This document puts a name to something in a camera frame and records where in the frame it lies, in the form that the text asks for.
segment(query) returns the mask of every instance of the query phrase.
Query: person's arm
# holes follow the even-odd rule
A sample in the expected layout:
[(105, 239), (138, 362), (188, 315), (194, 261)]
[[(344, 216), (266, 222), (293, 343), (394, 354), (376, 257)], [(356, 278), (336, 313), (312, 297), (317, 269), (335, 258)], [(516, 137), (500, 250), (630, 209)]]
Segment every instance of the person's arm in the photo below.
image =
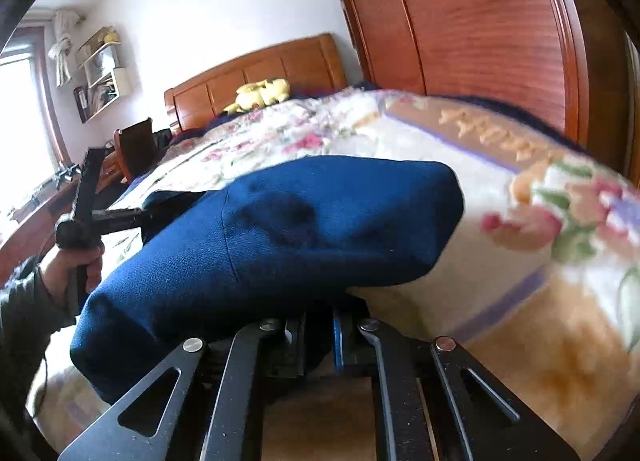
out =
[(0, 292), (0, 404), (16, 425), (49, 337), (76, 322), (65, 303), (69, 272), (87, 264), (90, 293), (100, 283), (102, 251), (54, 247), (26, 279)]

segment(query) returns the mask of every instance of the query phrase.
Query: white wall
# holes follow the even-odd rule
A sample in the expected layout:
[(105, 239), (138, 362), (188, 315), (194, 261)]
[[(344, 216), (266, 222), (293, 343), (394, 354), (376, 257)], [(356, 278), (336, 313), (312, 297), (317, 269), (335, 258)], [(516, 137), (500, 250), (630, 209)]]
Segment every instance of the white wall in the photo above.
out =
[(168, 126), (165, 90), (265, 46), (329, 31), (348, 81), (362, 76), (339, 0), (100, 0), (74, 34), (75, 48), (103, 25), (113, 25), (122, 37), (120, 60), (134, 93), (81, 124), (73, 85), (58, 91), (60, 129), (74, 161), (117, 128), (147, 117), (155, 130)]

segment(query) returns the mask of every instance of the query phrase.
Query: wooden chair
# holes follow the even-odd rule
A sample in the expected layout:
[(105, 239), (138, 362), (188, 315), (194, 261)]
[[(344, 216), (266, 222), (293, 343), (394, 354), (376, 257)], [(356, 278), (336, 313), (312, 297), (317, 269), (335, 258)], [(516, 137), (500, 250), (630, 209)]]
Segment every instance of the wooden chair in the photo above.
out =
[(158, 159), (151, 124), (151, 118), (147, 118), (113, 133), (118, 164), (128, 183), (145, 173)]

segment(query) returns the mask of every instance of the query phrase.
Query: headboard panel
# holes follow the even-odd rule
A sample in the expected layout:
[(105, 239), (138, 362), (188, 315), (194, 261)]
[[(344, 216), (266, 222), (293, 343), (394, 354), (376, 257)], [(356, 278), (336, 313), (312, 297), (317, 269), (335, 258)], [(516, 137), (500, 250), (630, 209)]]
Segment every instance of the headboard panel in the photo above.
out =
[(284, 42), (220, 64), (166, 91), (172, 132), (206, 126), (235, 101), (241, 85), (267, 78), (286, 78), (293, 94), (346, 87), (331, 34)]

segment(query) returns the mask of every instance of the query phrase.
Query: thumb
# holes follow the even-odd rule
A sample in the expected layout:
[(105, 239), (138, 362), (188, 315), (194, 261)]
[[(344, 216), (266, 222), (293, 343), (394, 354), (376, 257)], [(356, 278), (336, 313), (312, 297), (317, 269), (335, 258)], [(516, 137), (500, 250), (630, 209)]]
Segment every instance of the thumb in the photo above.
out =
[(102, 247), (89, 248), (88, 250), (61, 250), (60, 259), (67, 268), (84, 266), (86, 264), (91, 264), (93, 261), (98, 259), (98, 257), (101, 256), (102, 251)]

